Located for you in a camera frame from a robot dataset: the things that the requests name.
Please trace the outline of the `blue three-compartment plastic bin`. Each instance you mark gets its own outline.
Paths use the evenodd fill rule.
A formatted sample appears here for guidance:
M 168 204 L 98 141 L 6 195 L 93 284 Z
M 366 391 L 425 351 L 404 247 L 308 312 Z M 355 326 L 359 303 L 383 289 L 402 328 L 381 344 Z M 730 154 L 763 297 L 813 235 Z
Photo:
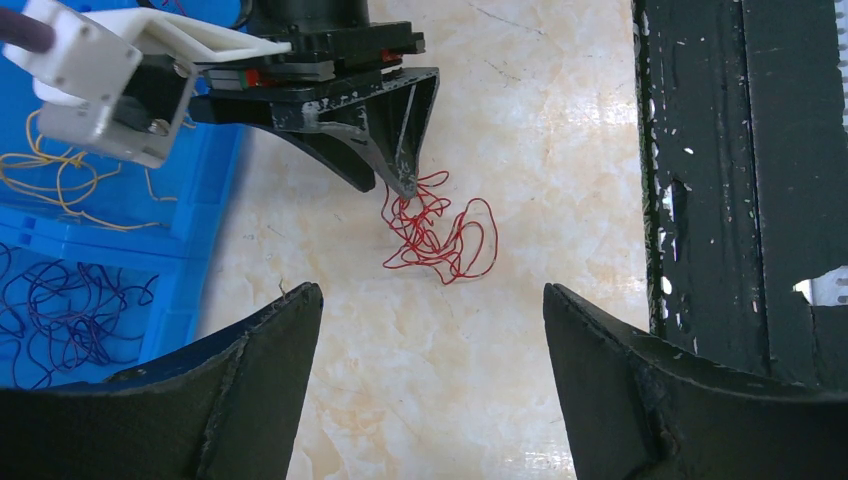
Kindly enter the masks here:
M 158 169 L 41 136 L 1 64 L 1 384 L 98 382 L 190 343 L 243 128 L 186 121 Z

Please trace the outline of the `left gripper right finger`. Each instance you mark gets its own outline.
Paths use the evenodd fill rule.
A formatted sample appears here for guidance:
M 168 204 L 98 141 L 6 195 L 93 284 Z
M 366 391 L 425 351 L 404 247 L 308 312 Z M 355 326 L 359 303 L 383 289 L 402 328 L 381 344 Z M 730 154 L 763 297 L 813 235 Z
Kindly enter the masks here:
M 560 284 L 543 318 L 581 479 L 843 479 L 847 396 L 741 372 Z

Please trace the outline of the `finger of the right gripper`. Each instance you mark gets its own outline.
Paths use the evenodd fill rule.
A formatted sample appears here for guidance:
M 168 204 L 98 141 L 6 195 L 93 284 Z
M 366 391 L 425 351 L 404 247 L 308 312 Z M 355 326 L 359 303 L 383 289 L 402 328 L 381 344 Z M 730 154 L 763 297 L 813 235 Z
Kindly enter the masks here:
M 440 85 L 437 69 L 396 69 L 329 97 L 317 110 L 317 133 L 352 148 L 404 199 L 419 178 L 420 152 Z
M 352 148 L 336 138 L 323 133 L 283 132 L 263 125 L 255 125 L 255 128 L 292 144 L 359 192 L 367 193 L 376 186 L 373 168 Z

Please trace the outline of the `coloured wire ball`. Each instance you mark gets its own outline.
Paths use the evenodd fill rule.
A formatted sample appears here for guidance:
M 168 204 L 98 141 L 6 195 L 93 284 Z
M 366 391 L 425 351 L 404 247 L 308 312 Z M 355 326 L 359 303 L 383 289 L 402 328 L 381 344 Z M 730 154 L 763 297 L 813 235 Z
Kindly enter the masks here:
M 384 188 L 380 218 L 397 241 L 382 262 L 384 269 L 427 268 L 445 286 L 477 280 L 493 270 L 500 253 L 494 209 L 481 197 L 454 203 L 441 193 L 449 179 L 446 170 L 426 175 L 409 199 Z

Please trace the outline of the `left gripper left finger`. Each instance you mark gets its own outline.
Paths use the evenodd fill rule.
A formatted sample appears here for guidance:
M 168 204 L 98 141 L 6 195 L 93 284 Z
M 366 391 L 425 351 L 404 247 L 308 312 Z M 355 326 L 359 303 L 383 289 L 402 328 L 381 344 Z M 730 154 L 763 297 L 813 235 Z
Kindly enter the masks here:
M 5 479 L 283 479 L 324 306 L 295 287 L 97 383 L 1 393 Z

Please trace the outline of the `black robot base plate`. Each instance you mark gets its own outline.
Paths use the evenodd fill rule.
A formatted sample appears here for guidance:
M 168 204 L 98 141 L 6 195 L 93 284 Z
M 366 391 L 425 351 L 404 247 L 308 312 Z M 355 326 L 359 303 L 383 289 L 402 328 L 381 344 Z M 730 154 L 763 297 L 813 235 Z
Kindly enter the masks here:
M 847 387 L 843 1 L 633 5 L 650 330 L 787 383 Z

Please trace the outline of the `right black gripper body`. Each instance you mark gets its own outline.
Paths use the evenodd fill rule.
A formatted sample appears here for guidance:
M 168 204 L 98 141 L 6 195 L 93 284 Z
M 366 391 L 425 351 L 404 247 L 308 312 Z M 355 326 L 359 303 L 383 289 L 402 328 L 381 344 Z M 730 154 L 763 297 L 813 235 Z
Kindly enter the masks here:
M 380 126 L 428 124 L 439 86 L 436 67 L 403 65 L 426 50 L 409 21 L 373 22 L 365 1 L 244 1 L 234 30 L 287 43 L 287 53 L 216 64 L 206 93 L 193 98 L 193 120 L 289 126 L 308 110 L 335 119 L 362 106 Z

